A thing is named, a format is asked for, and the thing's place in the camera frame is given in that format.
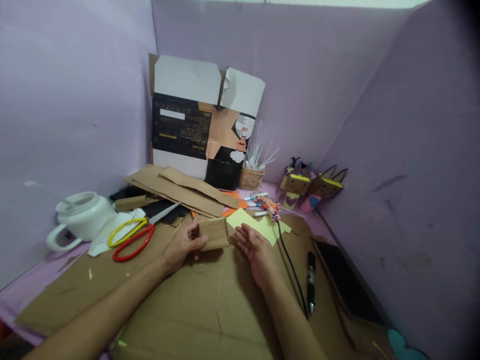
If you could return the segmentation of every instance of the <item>scissors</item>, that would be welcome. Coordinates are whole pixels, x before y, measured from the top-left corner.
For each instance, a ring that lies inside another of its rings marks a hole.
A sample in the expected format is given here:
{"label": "scissors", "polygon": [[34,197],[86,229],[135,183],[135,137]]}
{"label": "scissors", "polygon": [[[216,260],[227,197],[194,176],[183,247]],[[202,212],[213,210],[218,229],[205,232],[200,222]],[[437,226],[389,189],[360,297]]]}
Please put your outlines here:
{"label": "scissors", "polygon": [[[126,221],[124,222],[122,225],[120,225],[119,227],[117,227],[115,229],[114,232],[111,233],[111,235],[108,237],[108,240],[107,240],[107,244],[110,248],[114,248],[116,246],[119,246],[115,252],[113,253],[113,261],[116,261],[118,263],[122,263],[122,262],[126,262],[128,260],[131,260],[133,259],[134,257],[136,257],[138,254],[140,254],[142,252],[143,249],[145,249],[145,247],[147,246],[147,244],[149,243],[150,239],[152,238],[152,235],[154,234],[155,232],[155,225],[160,221],[161,218],[165,217],[168,213],[170,213],[173,209],[175,209],[178,205],[180,205],[182,202],[179,201],[175,204],[173,204],[172,206],[170,207],[167,207],[165,210],[159,212],[157,215],[153,216],[150,220],[148,220],[146,217],[143,217],[143,218],[138,218],[138,219],[133,219],[133,220],[129,220],[129,221]],[[140,222],[140,224],[138,224],[132,231],[130,231],[127,235],[125,235],[124,237],[122,237],[119,241],[117,241],[116,243],[113,243],[113,239],[115,237],[115,235],[125,227],[125,225],[127,224],[134,224],[134,223],[138,223]],[[148,223],[148,226],[146,227],[146,229],[140,231],[140,232],[137,232],[139,231],[144,225],[146,225]],[[131,253],[130,255],[127,255],[127,256],[120,256],[119,253],[125,249],[128,245],[130,245],[131,243],[133,243],[135,240],[137,240],[138,238],[141,238],[143,235],[145,235],[146,233],[149,233],[148,236],[146,237],[146,240],[143,242],[143,244],[133,253]]]}

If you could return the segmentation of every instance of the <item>orange paper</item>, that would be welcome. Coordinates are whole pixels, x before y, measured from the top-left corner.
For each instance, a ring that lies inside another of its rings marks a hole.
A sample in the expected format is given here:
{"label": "orange paper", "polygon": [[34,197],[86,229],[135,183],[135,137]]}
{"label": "orange paper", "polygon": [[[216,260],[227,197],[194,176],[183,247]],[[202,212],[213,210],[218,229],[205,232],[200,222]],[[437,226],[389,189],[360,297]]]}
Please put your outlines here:
{"label": "orange paper", "polygon": [[[240,197],[238,191],[231,191],[231,192],[230,191],[222,191],[222,193],[224,193],[228,196],[231,196],[232,198],[240,199],[240,201],[238,203],[238,208],[239,209],[246,209],[246,208],[249,207],[247,202]],[[221,217],[226,218],[227,216],[232,215],[235,211],[237,211],[237,209],[229,208],[227,211],[224,211],[224,212],[221,213]]]}

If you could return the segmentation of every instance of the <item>hand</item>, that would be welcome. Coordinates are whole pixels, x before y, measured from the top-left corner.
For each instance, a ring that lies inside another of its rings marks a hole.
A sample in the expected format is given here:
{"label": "hand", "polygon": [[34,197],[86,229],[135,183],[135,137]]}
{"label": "hand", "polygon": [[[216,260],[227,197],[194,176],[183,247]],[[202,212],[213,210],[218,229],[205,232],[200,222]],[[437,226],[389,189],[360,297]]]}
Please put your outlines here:
{"label": "hand", "polygon": [[195,260],[198,260],[200,250],[208,240],[208,236],[199,237],[198,222],[194,221],[189,225],[180,226],[161,254],[168,275],[176,272],[182,266],[188,254],[194,253]]}
{"label": "hand", "polygon": [[245,223],[235,230],[237,245],[250,262],[256,284],[263,292],[268,291],[272,283],[280,279],[274,248],[257,230]]}

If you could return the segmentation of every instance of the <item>purple wall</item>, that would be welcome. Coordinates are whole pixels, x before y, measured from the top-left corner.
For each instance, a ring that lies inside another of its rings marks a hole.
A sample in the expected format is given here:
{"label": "purple wall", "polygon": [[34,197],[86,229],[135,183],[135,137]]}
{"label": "purple wall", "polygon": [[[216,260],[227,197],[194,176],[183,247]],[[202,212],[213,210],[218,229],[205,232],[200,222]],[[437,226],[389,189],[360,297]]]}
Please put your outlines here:
{"label": "purple wall", "polygon": [[453,2],[412,15],[323,164],[349,170],[322,214],[431,359],[462,358],[480,305],[478,43]]}
{"label": "purple wall", "polygon": [[0,2],[0,289],[47,254],[56,202],[103,195],[147,159],[151,3]]}
{"label": "purple wall", "polygon": [[320,163],[410,13],[153,1],[160,55],[230,66],[266,83],[257,119],[281,146],[264,177],[274,182],[292,156]]}

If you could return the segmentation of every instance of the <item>pen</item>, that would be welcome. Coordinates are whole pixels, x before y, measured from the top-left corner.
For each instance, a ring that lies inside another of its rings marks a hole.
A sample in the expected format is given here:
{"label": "pen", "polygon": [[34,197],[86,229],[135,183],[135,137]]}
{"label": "pen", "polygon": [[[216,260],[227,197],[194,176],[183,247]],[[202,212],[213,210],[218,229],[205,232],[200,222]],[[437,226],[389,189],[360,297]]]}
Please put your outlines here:
{"label": "pen", "polygon": [[307,301],[310,315],[313,315],[315,308],[315,255],[313,252],[308,252],[308,288],[307,288]]}

